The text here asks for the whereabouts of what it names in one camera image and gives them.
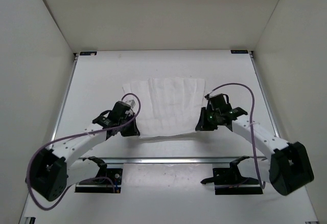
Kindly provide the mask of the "white pleated skirt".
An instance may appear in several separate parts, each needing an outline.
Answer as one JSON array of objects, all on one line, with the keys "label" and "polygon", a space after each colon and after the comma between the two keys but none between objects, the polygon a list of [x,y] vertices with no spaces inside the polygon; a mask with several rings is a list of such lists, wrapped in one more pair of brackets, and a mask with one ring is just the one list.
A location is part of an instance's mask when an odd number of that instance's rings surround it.
[{"label": "white pleated skirt", "polygon": [[199,78],[149,78],[123,85],[141,102],[136,126],[141,138],[171,137],[194,133],[205,91]]}]

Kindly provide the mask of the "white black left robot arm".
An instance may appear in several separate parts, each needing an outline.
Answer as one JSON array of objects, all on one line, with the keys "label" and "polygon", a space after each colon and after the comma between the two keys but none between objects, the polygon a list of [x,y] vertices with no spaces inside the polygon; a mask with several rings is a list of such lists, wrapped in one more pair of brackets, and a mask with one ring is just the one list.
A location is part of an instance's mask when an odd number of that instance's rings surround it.
[{"label": "white black left robot arm", "polygon": [[53,140],[39,148],[30,159],[26,184],[30,194],[37,192],[47,201],[61,200],[68,188],[83,181],[112,185],[106,163],[96,157],[82,155],[118,133],[124,137],[138,136],[138,112],[117,102],[94,118],[82,133]]}]

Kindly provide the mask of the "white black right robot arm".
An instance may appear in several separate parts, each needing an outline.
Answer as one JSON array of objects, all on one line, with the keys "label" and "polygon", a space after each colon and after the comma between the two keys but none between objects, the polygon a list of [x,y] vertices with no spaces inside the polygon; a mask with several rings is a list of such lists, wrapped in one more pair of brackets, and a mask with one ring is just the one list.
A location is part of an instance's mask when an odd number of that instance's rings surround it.
[{"label": "white black right robot arm", "polygon": [[203,179],[201,184],[214,183],[219,189],[224,189],[254,180],[261,188],[270,183],[279,194],[286,196],[312,182],[314,174],[304,145],[300,142],[289,143],[273,136],[256,124],[252,115],[240,107],[232,108],[229,104],[217,107],[208,104],[201,108],[194,131],[159,132],[145,128],[133,118],[121,135],[125,138],[137,137],[146,142],[172,141],[186,137],[193,139],[197,133],[203,135],[224,126],[251,143],[253,151],[259,150],[265,159],[258,160],[255,153],[253,156],[241,156],[231,161],[229,168]]}]

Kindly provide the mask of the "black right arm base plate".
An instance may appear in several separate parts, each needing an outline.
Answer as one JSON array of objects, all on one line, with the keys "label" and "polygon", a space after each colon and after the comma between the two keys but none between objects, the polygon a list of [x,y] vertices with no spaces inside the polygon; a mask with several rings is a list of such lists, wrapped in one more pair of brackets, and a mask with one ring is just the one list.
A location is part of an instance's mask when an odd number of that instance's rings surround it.
[{"label": "black right arm base plate", "polygon": [[238,165],[250,159],[249,156],[239,157],[229,163],[229,167],[215,166],[213,176],[203,179],[203,185],[214,184],[216,195],[261,195],[262,188],[257,179],[243,177]]}]

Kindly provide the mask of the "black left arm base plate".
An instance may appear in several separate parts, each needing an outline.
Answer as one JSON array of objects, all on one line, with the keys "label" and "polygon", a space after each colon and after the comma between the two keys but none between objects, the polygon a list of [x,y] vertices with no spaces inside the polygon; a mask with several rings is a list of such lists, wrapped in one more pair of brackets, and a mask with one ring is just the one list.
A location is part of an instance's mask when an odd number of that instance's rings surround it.
[{"label": "black left arm base plate", "polygon": [[108,165],[105,173],[98,173],[97,177],[105,178],[87,180],[75,185],[76,193],[105,193],[119,194],[122,188],[123,165]]}]

